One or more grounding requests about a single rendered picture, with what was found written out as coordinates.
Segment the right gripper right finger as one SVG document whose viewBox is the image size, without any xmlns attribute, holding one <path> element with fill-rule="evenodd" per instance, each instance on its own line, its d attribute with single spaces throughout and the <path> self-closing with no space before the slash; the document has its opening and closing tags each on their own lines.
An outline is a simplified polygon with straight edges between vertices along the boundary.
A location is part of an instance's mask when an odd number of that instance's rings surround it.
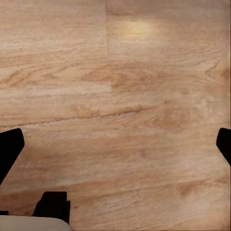
<svg viewBox="0 0 231 231">
<path fill-rule="evenodd" d="M 219 130 L 216 145 L 231 166 L 231 129 Z"/>
</svg>

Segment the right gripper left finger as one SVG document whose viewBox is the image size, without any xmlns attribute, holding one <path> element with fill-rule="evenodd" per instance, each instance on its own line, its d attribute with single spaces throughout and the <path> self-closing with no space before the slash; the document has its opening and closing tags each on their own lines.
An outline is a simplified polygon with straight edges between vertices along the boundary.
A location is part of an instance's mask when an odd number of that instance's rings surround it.
<svg viewBox="0 0 231 231">
<path fill-rule="evenodd" d="M 20 128 L 0 134 L 0 185 L 25 145 Z"/>
</svg>

